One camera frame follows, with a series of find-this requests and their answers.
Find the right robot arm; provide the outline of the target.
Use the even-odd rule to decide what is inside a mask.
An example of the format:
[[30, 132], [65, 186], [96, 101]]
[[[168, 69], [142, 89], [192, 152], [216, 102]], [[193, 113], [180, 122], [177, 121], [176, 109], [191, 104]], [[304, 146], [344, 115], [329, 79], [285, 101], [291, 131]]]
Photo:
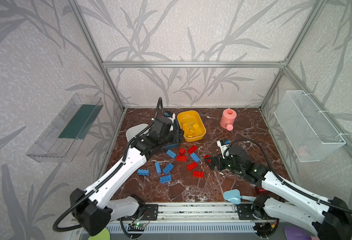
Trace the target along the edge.
[[328, 199], [316, 195], [276, 173], [264, 149], [266, 165], [253, 162], [247, 151], [236, 144], [238, 140], [218, 141], [221, 154], [205, 158], [211, 170], [229, 170], [249, 184], [273, 193], [256, 197], [252, 214], [256, 219], [267, 217], [294, 224], [311, 232], [321, 240], [350, 240], [352, 238], [352, 210], [340, 198]]

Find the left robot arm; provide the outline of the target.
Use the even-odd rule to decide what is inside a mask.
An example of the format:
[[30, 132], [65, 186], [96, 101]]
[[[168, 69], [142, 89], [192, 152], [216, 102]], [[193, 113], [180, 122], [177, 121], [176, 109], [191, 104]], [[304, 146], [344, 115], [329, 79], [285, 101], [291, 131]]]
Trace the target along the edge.
[[124, 155], [96, 182], [85, 190], [75, 189], [70, 195], [71, 206], [53, 224], [57, 233], [83, 228], [90, 236], [99, 234], [111, 220], [135, 215], [142, 203], [126, 197], [110, 204], [123, 183], [152, 156], [171, 149], [179, 138], [175, 114], [165, 112], [162, 98], [158, 99], [151, 124], [132, 137]]

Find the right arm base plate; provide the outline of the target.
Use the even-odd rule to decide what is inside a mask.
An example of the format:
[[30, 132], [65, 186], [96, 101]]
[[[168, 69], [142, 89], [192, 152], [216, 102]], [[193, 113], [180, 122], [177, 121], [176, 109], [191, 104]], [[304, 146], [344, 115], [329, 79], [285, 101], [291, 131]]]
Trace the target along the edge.
[[252, 203], [241, 203], [239, 205], [235, 205], [235, 211], [238, 214], [239, 220], [267, 222], [276, 222], [278, 220], [278, 218], [272, 218], [263, 211], [260, 213], [255, 211]]

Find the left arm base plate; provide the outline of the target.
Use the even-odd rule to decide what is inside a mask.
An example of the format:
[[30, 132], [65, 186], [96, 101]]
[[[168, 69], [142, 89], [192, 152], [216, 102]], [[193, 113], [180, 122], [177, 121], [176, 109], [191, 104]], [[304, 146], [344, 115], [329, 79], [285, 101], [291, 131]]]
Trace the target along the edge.
[[156, 221], [158, 219], [158, 204], [141, 204], [137, 210], [136, 220]]

